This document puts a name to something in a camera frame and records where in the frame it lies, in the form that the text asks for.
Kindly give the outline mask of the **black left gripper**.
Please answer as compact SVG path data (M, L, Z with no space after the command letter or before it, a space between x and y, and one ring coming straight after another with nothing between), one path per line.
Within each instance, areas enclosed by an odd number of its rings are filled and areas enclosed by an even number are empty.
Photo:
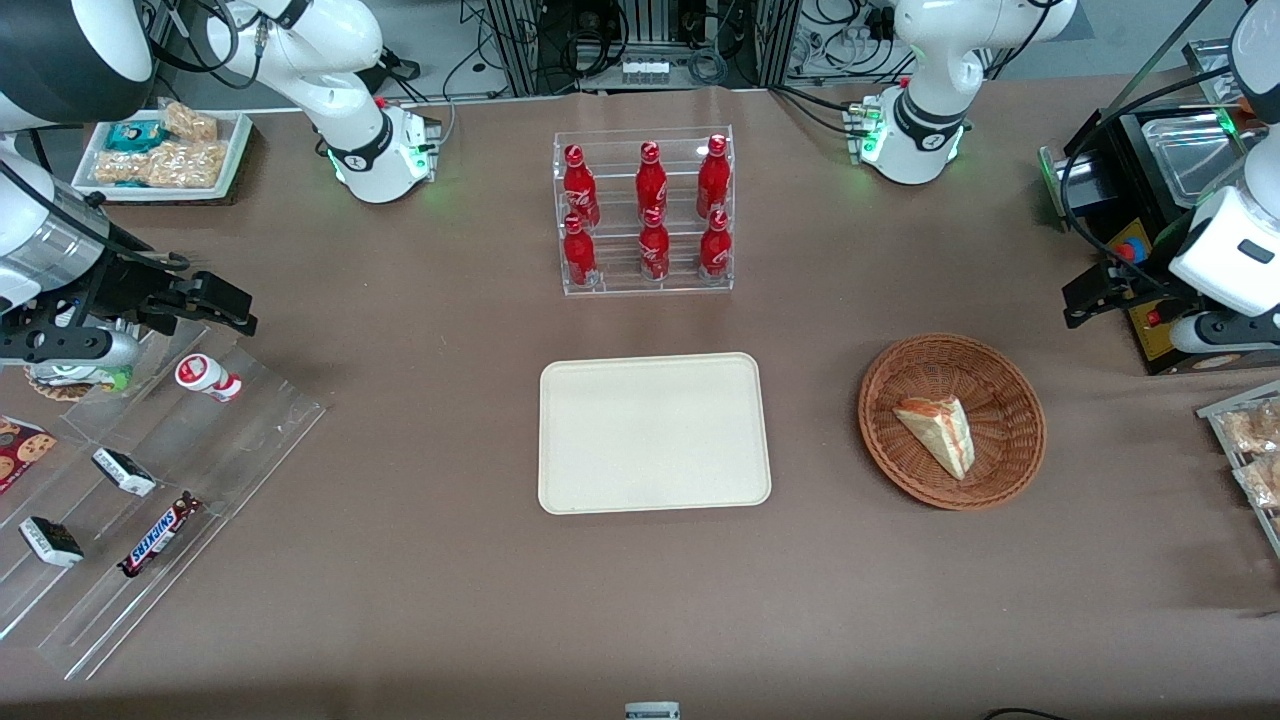
M1143 279L1120 263L1096 263L1062 287L1062 319L1076 329L1103 313L1140 310L1142 323L1174 323L1203 309L1201 296L1183 284Z

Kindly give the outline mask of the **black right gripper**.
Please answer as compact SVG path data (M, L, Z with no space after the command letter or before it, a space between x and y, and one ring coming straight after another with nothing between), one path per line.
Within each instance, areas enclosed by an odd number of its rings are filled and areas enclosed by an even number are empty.
M211 272L179 274L180 259L148 258L132 234L105 240L73 225L3 234L3 338L134 340L173 334L178 319L253 337L252 296Z

